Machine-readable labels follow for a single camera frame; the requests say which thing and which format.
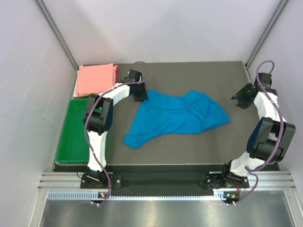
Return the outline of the blue t shirt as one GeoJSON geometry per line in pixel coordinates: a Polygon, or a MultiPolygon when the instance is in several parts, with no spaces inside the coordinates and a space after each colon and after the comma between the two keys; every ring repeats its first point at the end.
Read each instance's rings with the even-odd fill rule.
{"type": "Polygon", "coordinates": [[[227,112],[207,94],[191,90],[170,96],[149,90],[133,120],[124,143],[131,149],[166,134],[199,134],[231,120],[227,112]]]}

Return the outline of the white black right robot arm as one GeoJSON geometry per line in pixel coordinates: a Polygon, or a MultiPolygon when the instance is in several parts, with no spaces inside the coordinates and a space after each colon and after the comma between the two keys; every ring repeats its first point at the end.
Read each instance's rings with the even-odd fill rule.
{"type": "Polygon", "coordinates": [[[277,91],[271,85],[271,74],[258,73],[253,84],[248,83],[232,97],[242,109],[255,105],[259,122],[248,139],[246,151],[225,164],[221,182],[226,187],[243,183],[249,171],[282,161],[292,141],[296,128],[281,116],[277,91]]]}

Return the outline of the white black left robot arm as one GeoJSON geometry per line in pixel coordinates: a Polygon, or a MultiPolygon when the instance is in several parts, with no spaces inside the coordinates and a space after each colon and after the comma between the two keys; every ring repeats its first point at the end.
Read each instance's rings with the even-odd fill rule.
{"type": "Polygon", "coordinates": [[[81,177],[81,188],[99,189],[107,186],[107,133],[113,123],[114,105],[129,96],[136,102],[148,99],[145,81],[139,71],[129,70],[124,80],[107,91],[89,95],[83,117],[84,136],[89,146],[89,162],[81,177]]]}

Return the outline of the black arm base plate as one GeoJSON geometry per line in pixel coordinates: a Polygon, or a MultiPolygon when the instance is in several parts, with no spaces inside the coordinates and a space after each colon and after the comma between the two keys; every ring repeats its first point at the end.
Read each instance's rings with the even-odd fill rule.
{"type": "Polygon", "coordinates": [[[110,195],[121,197],[186,197],[213,195],[214,189],[247,189],[247,178],[228,181],[221,173],[141,172],[112,173],[110,195]]]}

